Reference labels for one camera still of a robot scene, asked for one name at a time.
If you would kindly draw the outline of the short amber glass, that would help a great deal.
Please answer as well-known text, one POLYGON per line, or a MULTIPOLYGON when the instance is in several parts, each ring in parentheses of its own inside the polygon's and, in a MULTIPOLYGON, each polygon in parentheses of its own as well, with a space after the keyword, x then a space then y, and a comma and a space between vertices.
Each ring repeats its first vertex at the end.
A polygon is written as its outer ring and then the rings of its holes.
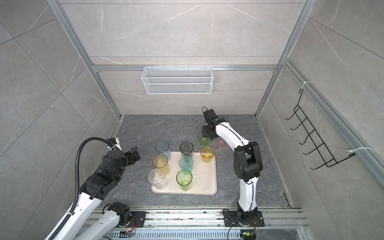
POLYGON ((202 156, 202 161, 207 164, 210 163, 215 156, 214 149, 209 146, 202 147, 200 153, 202 156))

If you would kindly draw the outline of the tall grey glass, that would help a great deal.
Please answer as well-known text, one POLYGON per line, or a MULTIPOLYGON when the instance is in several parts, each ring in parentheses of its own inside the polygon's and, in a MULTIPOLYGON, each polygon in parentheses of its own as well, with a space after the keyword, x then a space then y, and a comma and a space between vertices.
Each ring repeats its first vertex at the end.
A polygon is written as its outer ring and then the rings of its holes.
POLYGON ((180 144, 180 152, 182 156, 189 156, 193 157, 193 152, 194 152, 194 145, 191 142, 183 142, 180 144))

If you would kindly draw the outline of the tall teal glass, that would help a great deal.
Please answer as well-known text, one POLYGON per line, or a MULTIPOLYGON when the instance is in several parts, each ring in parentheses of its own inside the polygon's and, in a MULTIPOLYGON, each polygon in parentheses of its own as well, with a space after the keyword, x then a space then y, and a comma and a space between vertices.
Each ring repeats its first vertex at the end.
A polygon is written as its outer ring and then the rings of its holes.
POLYGON ((179 166, 181 170, 187 170, 190 172, 192 172, 193 170, 193 163, 194 163, 193 159, 187 155, 181 157, 179 160, 179 166))

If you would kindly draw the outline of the beige tray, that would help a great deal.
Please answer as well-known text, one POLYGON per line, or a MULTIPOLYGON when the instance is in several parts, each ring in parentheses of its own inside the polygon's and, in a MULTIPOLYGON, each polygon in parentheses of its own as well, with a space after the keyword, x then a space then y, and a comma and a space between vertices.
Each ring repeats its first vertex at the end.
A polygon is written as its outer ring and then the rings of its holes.
POLYGON ((184 191, 177 183, 176 176, 181 170, 179 160, 182 157, 180 152, 171 152, 170 171, 165 176, 167 183, 162 190, 151 187, 152 192, 158 194, 178 194, 178 195, 214 195, 217 192, 217 172, 216 158, 213 157, 209 163, 203 162, 200 153, 193 153, 192 183, 187 191, 184 191))

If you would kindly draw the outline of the short clear glass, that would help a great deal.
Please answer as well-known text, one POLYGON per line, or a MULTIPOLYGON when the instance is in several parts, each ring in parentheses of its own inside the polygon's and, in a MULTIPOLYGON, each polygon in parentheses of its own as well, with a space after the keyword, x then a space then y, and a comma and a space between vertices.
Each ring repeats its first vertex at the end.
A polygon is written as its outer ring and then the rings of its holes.
POLYGON ((167 186, 166 175, 161 169, 153 169, 148 175, 148 180, 158 190, 163 190, 167 186))

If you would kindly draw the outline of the tall amber glass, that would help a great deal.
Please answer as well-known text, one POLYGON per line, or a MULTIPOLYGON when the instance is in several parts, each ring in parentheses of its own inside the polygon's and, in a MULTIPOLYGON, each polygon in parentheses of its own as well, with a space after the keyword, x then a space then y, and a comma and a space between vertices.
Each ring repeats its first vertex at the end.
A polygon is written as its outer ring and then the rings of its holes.
POLYGON ((168 175, 170 168, 169 168, 169 164, 168 164, 169 160, 167 156, 157 155, 154 157, 152 163, 156 169, 162 170, 165 175, 168 175))

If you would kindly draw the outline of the tall blue glass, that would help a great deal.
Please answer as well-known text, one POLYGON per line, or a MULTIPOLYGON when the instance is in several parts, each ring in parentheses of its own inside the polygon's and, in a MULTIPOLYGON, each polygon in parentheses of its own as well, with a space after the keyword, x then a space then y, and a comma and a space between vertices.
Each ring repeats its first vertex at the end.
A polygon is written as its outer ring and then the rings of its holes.
POLYGON ((155 150, 159 155, 165 155, 168 160, 171 159, 170 144, 166 141, 160 141, 156 144, 155 150))

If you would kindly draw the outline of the tall green glass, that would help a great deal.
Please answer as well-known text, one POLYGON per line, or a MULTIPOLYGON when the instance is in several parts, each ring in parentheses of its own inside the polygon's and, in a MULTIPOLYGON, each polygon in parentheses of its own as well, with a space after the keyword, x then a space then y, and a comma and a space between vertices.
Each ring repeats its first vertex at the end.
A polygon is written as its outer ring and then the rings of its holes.
POLYGON ((188 170, 180 170, 176 175, 176 181, 183 191, 188 191, 193 180, 193 175, 188 170))

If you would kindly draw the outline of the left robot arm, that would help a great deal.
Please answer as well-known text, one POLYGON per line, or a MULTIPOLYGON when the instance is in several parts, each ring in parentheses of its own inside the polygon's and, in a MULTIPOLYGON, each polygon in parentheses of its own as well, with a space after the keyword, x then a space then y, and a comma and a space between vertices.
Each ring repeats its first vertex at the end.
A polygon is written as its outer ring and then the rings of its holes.
MULTIPOLYGON (((128 152, 112 148, 103 156, 102 163, 79 189, 77 200, 46 237, 47 240, 74 240, 90 214, 122 179, 125 169, 141 159, 137 146, 128 152)), ((103 216, 80 235, 80 240, 97 240, 116 226, 128 226, 134 219, 130 208, 120 202, 108 206, 103 216)))

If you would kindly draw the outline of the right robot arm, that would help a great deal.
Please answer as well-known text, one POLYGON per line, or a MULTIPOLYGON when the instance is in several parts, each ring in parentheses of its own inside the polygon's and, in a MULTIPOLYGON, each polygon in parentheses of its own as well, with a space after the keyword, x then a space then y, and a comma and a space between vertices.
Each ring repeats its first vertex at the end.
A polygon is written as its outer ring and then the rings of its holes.
POLYGON ((220 137, 234 152, 233 168, 240 180, 237 218, 243 224, 258 215, 257 183, 263 170, 260 146, 243 138, 224 118, 207 112, 204 117, 207 124, 202 127, 203 137, 212 140, 220 137))

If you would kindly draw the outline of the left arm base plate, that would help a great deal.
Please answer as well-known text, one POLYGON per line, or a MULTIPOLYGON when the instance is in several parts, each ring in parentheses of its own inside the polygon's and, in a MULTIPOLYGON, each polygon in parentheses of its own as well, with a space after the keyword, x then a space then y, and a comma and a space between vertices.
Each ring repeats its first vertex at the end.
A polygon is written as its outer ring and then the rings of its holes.
POLYGON ((134 212, 130 212, 130 214, 131 214, 131 220, 128 225, 128 228, 132 228, 133 222, 135 222, 135 228, 143 228, 146 220, 147 212, 134 211, 134 212))

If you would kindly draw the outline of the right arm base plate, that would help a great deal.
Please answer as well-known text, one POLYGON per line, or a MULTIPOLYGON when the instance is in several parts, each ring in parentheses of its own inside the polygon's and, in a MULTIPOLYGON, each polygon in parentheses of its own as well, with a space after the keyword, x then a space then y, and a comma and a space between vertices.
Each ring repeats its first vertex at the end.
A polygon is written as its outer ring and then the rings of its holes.
POLYGON ((224 209, 222 211, 224 223, 226 227, 264 227, 264 217, 262 212, 255 209, 249 213, 243 213, 241 210, 229 211, 224 209))

